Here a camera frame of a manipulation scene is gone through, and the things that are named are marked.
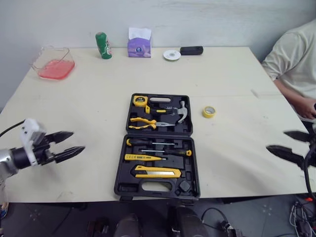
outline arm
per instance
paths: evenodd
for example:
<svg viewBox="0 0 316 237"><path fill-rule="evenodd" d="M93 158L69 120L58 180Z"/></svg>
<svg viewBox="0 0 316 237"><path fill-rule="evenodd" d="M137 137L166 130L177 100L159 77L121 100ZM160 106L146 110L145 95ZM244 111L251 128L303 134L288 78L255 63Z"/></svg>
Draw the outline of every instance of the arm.
<svg viewBox="0 0 316 237"><path fill-rule="evenodd" d="M285 96L287 101L294 106L296 112L306 118L306 119L315 119L316 110L314 104L316 104L315 99L305 98L298 94L296 91L286 87L281 81L274 80L275 85L280 90L280 92Z"/></svg>
<svg viewBox="0 0 316 237"><path fill-rule="evenodd" d="M301 61L305 51L304 40L298 34L287 33L276 42L262 66L296 112L306 119L315 119L314 104L316 100L301 96L278 80L280 76L293 69Z"/></svg>

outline white disc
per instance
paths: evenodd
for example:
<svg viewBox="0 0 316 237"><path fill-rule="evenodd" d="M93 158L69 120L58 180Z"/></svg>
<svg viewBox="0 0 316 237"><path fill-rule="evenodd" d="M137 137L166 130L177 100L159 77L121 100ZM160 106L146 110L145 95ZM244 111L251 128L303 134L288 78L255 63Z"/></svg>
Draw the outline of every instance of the white disc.
<svg viewBox="0 0 316 237"><path fill-rule="evenodd" d="M181 53L177 50L167 50L163 53L166 60L175 61L181 57Z"/></svg>

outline screwdriver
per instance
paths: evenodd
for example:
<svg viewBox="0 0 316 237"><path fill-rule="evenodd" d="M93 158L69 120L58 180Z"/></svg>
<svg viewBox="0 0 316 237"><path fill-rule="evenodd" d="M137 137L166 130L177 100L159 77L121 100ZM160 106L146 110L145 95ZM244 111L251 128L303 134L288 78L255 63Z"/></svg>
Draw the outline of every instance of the screwdriver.
<svg viewBox="0 0 316 237"><path fill-rule="evenodd" d="M135 154L125 154L125 160L142 160L142 161L155 161L155 160L162 160L166 158L160 157L152 157L148 155L135 155Z"/></svg>
<svg viewBox="0 0 316 237"><path fill-rule="evenodd" d="M143 145L151 145L151 144L157 144L157 145L175 145L174 143L160 143L160 142L152 142L149 140L142 140L137 138L129 138L126 141L126 144L128 146L143 146Z"/></svg>
<svg viewBox="0 0 316 237"><path fill-rule="evenodd" d="M185 150L181 148L177 149L164 149L163 151L156 151L156 150L141 150L142 152L162 152L165 155L176 155L176 156L191 156L192 151L191 150Z"/></svg>

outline hand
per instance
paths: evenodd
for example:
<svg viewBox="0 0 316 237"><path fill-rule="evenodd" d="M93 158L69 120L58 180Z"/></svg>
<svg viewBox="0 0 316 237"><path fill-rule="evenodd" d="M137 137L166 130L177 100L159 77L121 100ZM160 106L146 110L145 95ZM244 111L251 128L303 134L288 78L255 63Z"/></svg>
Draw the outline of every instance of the hand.
<svg viewBox="0 0 316 237"><path fill-rule="evenodd" d="M306 119L315 119L316 118L316 109L314 105L316 104L315 99L304 98L300 102L293 104L296 112Z"/></svg>

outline yellow tape roll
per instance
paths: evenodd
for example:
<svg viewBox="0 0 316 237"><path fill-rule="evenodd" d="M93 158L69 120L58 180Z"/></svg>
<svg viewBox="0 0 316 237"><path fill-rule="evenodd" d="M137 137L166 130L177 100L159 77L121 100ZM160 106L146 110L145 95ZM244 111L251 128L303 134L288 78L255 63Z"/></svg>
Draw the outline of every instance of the yellow tape roll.
<svg viewBox="0 0 316 237"><path fill-rule="evenodd" d="M208 119L213 117L215 114L216 110L212 106L206 106L202 111L202 115Z"/></svg>

